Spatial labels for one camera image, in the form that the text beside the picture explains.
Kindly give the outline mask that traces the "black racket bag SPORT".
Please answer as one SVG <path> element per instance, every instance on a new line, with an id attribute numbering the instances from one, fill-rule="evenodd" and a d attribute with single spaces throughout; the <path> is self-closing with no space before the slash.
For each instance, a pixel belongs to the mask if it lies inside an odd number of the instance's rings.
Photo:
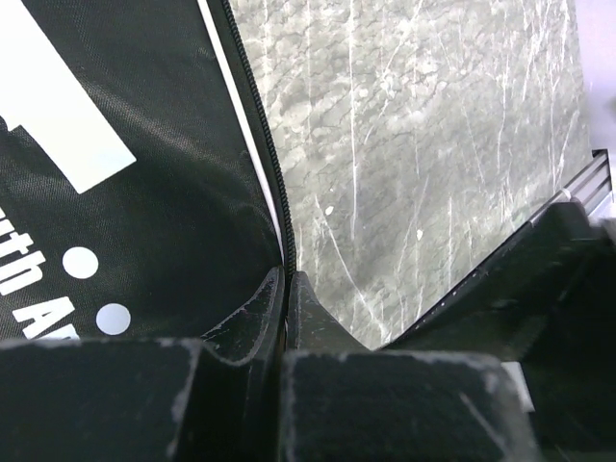
<path id="1" fill-rule="evenodd" d="M 295 272 L 226 1 L 1 5 L 1 335 L 199 337 Z"/>

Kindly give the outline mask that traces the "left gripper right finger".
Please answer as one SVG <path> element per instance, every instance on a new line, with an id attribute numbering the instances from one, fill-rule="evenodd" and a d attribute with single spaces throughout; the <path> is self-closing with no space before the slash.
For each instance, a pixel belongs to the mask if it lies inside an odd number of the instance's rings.
<path id="1" fill-rule="evenodd" d="M 538 461 L 514 381 L 494 357 L 369 351 L 298 272 L 281 371 L 285 461 Z"/>

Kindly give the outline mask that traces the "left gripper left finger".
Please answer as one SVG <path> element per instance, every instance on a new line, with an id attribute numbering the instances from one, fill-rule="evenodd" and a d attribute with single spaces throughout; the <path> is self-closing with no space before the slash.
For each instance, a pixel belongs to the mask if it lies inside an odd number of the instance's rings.
<path id="1" fill-rule="evenodd" d="M 285 274 L 200 339 L 5 341 L 5 461 L 264 461 Z"/>

